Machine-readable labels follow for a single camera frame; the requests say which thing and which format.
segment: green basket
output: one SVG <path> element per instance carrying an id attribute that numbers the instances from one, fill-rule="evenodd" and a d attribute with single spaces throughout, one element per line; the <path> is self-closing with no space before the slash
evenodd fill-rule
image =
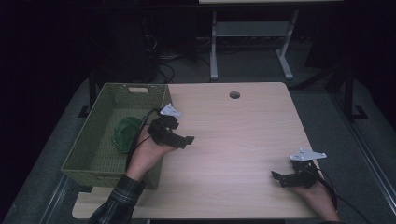
<path id="1" fill-rule="evenodd" d="M 107 83 L 100 91 L 78 138 L 64 162 L 62 172 L 82 186 L 110 187 L 125 174 L 127 154 L 112 141 L 115 127 L 125 117 L 142 119 L 152 108 L 171 102 L 167 85 Z M 148 123 L 158 118 L 152 114 Z M 143 178 L 146 189 L 158 188 L 163 160 Z"/>

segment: plaid sleeve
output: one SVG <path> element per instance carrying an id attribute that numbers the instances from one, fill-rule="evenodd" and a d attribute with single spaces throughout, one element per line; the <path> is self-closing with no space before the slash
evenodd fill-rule
<path id="1" fill-rule="evenodd" d="M 107 202 L 92 214 L 90 223 L 129 224 L 134 206 L 144 188 L 143 183 L 123 175 L 108 197 Z"/>

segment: background table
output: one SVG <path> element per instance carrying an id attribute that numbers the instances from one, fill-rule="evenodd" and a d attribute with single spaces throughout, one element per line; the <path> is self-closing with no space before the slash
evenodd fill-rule
<path id="1" fill-rule="evenodd" d="M 311 148 L 283 83 L 172 84 L 181 111 L 176 133 L 191 146 L 164 157 L 160 185 L 145 190 L 133 218 L 314 217 L 271 177 L 292 172 L 289 155 Z M 230 97 L 231 91 L 240 94 Z M 73 210 L 88 218 L 111 189 L 80 193 Z"/>

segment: green object in basket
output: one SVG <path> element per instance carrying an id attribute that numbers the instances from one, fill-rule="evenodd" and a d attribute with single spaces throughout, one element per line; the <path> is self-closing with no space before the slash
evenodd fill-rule
<path id="1" fill-rule="evenodd" d="M 116 126 L 112 139 L 120 153 L 129 153 L 134 138 L 139 137 L 137 135 L 141 123 L 141 119 L 127 117 L 122 119 Z"/>

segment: person's left hand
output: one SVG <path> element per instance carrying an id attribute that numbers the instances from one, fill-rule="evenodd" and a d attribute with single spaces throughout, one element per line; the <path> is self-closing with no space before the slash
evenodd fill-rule
<path id="1" fill-rule="evenodd" d="M 137 144 L 140 144 L 134 151 L 126 175 L 136 181 L 141 181 L 144 174 L 157 163 L 166 153 L 176 150 L 175 147 L 167 145 L 157 145 L 148 133 L 149 126 L 143 128 L 139 135 Z"/>

